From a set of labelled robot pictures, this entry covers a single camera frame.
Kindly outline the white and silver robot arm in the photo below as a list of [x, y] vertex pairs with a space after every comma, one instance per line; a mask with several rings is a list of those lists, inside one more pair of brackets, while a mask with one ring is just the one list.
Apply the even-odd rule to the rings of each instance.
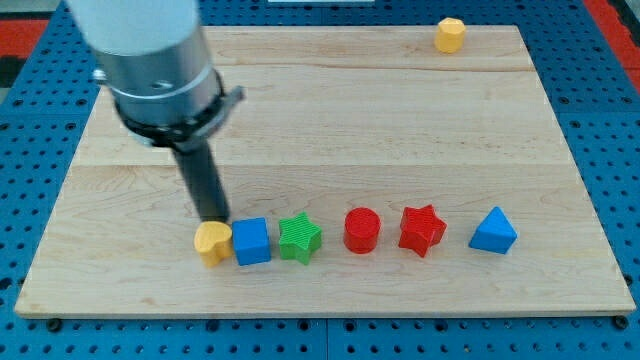
[[189, 152], [243, 100], [226, 90], [194, 0], [67, 0], [124, 126], [141, 143]]

